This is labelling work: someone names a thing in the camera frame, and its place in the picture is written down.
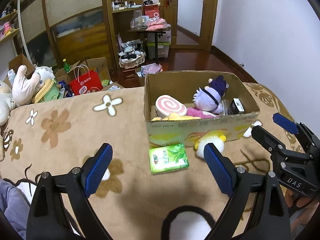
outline bottle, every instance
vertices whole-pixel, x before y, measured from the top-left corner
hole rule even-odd
[[[64,59],[63,62],[64,62],[63,68],[66,71],[66,73],[68,73],[70,71],[70,65],[67,63],[66,59]]]

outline pink plush doll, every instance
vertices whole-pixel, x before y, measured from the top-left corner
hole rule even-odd
[[[187,109],[187,115],[193,116],[193,117],[200,117],[201,119],[207,119],[207,118],[215,118],[219,115],[209,113],[207,111],[202,111],[196,108],[188,108]]]
[[[11,28],[11,26],[10,26],[10,23],[9,22],[6,22],[6,23],[4,23],[4,35],[9,35],[12,30],[12,28]]]
[[[40,81],[39,73],[34,72],[31,78],[27,79],[25,77],[26,72],[27,72],[27,66],[21,65],[18,68],[16,77],[14,78],[13,85],[12,85],[13,100],[19,106],[24,106],[30,103],[33,97],[33,94],[35,93],[36,86]]]

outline baseboard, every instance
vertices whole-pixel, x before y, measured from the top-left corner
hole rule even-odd
[[[199,36],[198,35],[196,35],[193,32],[181,27],[180,25],[177,25],[177,31],[182,32],[184,35],[188,36],[193,41],[199,42]]]
[[[211,47],[211,53],[215,55],[221,62],[223,62],[228,68],[234,70],[242,81],[250,83],[258,83],[244,68],[242,68],[231,57],[218,49],[216,46]]]

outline green box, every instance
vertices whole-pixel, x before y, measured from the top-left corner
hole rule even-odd
[[[170,145],[149,150],[152,174],[179,171],[189,167],[184,144]]]

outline small table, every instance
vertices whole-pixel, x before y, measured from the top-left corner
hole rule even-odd
[[[158,64],[159,63],[159,58],[158,58],[158,35],[163,35],[166,31],[171,30],[171,27],[165,28],[165,29],[160,29],[160,30],[156,30],[156,31],[147,31],[148,27],[144,27],[142,29],[130,29],[128,30],[128,32],[146,32],[146,33],[154,33],[155,34],[155,54],[156,54],[156,58],[155,61]]]

